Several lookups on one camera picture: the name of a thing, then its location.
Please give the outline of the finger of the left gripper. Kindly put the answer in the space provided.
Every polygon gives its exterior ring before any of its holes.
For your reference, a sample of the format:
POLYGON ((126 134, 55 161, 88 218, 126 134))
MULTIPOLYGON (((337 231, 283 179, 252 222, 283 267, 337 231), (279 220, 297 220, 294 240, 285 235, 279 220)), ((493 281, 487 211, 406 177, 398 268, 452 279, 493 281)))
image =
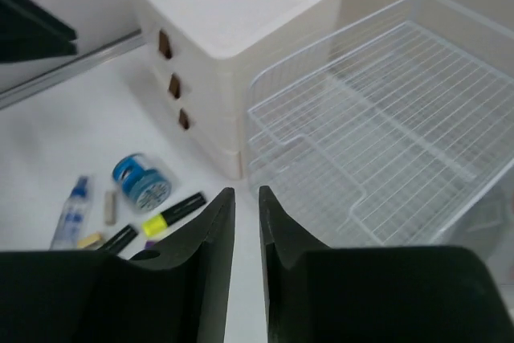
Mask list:
POLYGON ((1 0, 1 62, 77 54, 73 28, 32 0, 1 0))

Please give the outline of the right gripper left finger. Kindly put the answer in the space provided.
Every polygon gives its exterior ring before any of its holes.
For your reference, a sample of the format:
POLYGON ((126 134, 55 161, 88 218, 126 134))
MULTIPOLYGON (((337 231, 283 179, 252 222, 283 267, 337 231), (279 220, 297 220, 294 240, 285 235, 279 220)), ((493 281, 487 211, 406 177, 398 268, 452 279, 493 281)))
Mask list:
POLYGON ((1 255, 4 342, 221 342, 235 192, 131 259, 105 251, 1 255))

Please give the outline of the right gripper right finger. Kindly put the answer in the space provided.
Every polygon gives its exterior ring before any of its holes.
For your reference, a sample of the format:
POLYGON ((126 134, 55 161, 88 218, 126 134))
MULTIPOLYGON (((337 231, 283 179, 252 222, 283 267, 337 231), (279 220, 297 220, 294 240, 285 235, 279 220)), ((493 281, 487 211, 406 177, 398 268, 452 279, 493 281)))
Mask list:
POLYGON ((505 342, 508 310, 463 247, 331 248, 259 189, 271 342, 505 342))

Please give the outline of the white top drawer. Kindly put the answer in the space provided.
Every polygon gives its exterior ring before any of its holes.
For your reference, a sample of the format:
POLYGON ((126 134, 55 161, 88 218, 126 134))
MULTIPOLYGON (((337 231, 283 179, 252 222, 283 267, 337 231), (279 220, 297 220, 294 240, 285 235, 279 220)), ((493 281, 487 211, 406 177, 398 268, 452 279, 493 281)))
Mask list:
POLYGON ((231 57, 226 52, 195 39, 146 1, 135 0, 133 7, 147 47, 150 66, 161 77, 167 78, 173 71, 180 75, 203 69, 216 71, 219 66, 230 62, 231 57))

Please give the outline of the clear mesh document pouch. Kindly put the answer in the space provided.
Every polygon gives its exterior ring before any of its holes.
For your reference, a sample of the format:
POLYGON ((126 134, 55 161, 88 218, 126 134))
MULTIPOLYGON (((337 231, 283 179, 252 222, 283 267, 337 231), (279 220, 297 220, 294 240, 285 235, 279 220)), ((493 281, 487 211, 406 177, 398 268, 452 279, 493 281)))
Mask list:
POLYGON ((465 247, 488 260, 510 227, 508 194, 498 184, 493 186, 443 236, 445 244, 465 247))

